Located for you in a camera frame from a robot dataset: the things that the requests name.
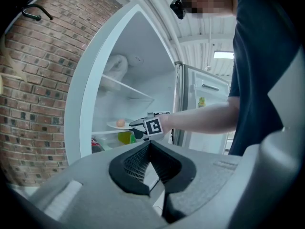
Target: refrigerator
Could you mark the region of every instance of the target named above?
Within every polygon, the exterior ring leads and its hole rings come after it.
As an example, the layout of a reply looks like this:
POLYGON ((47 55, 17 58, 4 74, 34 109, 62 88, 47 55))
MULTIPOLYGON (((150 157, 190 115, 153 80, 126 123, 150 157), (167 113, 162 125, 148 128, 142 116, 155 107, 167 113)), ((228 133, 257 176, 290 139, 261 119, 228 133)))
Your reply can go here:
MULTIPOLYGON (((64 136, 69 165, 92 154, 91 138, 105 150, 125 145, 119 139, 128 131, 109 123, 131 122, 148 112, 177 112, 224 102, 225 80, 206 71, 175 62, 160 33, 145 11, 132 1, 117 11, 96 33, 73 75, 65 109, 64 136), (105 67, 110 57, 127 60, 118 69, 121 79, 105 67)), ((183 148, 222 154, 227 135, 205 135, 175 130, 164 141, 183 148)), ((149 166, 145 181, 155 187, 158 177, 149 166)))

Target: metal hook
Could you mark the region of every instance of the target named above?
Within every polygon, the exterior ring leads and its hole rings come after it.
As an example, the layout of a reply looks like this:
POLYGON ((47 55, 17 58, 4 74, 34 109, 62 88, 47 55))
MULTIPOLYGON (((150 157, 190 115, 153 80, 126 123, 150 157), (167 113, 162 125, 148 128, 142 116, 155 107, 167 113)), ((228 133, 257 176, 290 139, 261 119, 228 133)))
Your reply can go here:
POLYGON ((31 8, 31 7, 39 8, 42 12, 45 13, 46 16, 48 16, 50 18, 50 20, 54 19, 54 17, 52 15, 50 15, 41 5, 38 5, 38 4, 35 4, 35 3, 24 6, 21 9, 22 15, 25 16, 25 17, 34 19, 36 21, 40 21, 41 20, 41 16, 40 15, 32 15, 32 14, 26 13, 24 11, 25 9, 28 9, 28 8, 31 8))

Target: person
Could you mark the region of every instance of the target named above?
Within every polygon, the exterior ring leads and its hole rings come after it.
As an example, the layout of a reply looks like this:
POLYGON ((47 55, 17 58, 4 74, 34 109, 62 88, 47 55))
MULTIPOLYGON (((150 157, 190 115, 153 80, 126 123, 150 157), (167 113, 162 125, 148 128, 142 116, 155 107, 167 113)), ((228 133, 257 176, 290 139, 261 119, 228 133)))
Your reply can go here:
POLYGON ((229 154, 242 156, 248 146, 283 128, 268 93, 302 46, 297 29, 287 29, 273 0, 181 2, 188 13, 236 17, 231 90, 226 102, 160 116, 161 125, 165 132, 173 128, 206 134, 236 130, 229 154))

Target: brick wall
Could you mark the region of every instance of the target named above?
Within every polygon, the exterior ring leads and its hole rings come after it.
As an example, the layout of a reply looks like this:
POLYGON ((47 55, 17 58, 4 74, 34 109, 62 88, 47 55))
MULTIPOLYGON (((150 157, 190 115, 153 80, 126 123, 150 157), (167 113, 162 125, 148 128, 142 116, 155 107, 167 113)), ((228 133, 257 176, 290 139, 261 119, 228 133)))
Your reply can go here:
MULTIPOLYGON (((38 0, 54 20, 23 16, 6 35, 11 57, 28 83, 3 77, 0 162, 10 183, 39 186, 67 165, 63 135, 67 92, 81 55, 121 7, 115 0, 38 0)), ((16 74, 0 55, 0 72, 16 74)))

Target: ceiling light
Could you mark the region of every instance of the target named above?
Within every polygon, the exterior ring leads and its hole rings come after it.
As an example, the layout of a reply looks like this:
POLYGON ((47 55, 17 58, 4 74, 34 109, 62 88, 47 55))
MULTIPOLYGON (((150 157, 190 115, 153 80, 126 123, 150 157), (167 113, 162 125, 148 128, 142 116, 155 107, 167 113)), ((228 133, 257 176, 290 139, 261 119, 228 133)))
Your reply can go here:
POLYGON ((215 59, 234 59, 233 52, 224 52, 224 51, 215 51, 214 52, 215 59))

